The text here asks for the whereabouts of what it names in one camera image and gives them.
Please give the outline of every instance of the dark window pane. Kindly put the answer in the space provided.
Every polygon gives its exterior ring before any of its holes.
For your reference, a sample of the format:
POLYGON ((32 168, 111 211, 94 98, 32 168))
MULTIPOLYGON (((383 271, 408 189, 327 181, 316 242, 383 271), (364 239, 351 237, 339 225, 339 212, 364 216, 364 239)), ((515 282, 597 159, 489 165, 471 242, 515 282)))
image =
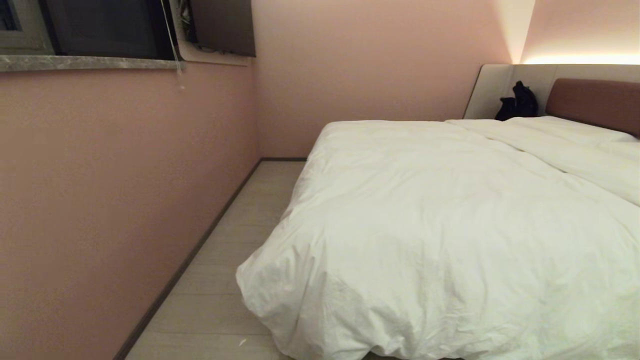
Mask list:
POLYGON ((0 0, 0 31, 22 31, 13 0, 0 0))
POLYGON ((45 2, 58 54, 172 58, 164 13, 158 0, 45 2))

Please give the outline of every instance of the white headboard panel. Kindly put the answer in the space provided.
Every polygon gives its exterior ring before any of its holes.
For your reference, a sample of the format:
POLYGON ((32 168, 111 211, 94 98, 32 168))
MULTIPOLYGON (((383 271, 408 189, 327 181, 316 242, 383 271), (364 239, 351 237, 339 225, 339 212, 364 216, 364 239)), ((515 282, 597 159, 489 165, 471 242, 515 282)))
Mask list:
POLYGON ((559 78, 640 83, 640 65, 483 65, 464 119, 493 119, 501 97, 512 97, 518 80, 536 94, 544 115, 554 81, 559 78))

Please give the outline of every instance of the warm wall light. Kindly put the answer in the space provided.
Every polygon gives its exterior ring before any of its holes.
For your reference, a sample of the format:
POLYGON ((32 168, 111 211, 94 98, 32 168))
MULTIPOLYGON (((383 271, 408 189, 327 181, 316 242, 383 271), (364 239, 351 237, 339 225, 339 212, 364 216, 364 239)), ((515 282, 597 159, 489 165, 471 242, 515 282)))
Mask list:
POLYGON ((614 64, 640 65, 640 54, 550 55, 526 59, 524 64, 614 64))

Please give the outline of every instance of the black bag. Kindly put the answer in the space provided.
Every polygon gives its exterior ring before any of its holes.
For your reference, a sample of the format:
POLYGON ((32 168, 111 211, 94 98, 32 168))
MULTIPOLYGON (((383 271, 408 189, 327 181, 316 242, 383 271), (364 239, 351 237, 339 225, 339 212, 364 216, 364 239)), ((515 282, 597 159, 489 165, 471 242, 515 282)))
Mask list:
POLYGON ((516 98, 515 97, 501 97, 502 107, 498 114, 495 116, 495 120, 505 121, 514 117, 516 113, 516 98))
POLYGON ((538 101, 533 92, 518 81, 513 87, 516 97, 503 97, 502 108, 495 116, 495 120, 505 121, 512 117, 537 117, 538 101))

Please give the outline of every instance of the window blind cord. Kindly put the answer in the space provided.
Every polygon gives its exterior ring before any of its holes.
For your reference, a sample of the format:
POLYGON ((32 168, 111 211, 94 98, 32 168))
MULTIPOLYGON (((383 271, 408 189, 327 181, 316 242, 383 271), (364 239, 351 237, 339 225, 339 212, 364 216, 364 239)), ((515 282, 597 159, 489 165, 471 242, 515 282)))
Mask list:
POLYGON ((173 37, 171 36, 171 28, 169 27, 169 18, 166 15, 166 6, 164 5, 164 0, 160 0, 162 4, 162 11, 164 13, 164 23, 166 24, 166 30, 169 33, 169 41, 171 42, 171 50, 173 51, 173 59, 175 60, 175 66, 178 73, 178 84, 181 90, 184 90, 184 84, 182 82, 182 66, 180 66, 180 60, 178 60, 178 52, 175 50, 175 45, 173 44, 173 37))

